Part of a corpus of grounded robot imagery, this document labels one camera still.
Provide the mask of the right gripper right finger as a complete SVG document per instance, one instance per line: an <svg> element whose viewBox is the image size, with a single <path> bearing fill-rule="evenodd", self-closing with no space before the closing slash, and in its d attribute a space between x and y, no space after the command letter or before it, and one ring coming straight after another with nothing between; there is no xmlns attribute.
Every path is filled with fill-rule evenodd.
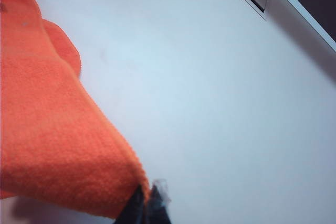
<svg viewBox="0 0 336 224"><path fill-rule="evenodd" d="M168 205L171 202L165 179L153 181L150 199L146 207L147 223L171 224Z"/></svg>

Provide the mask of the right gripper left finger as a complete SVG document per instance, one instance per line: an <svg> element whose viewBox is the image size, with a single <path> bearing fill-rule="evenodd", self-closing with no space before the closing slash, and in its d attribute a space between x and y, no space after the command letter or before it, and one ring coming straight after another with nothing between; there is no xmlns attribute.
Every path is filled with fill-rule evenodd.
<svg viewBox="0 0 336 224"><path fill-rule="evenodd" d="M119 224L143 224L145 223L144 194L141 186L138 186L122 212L119 214Z"/></svg>

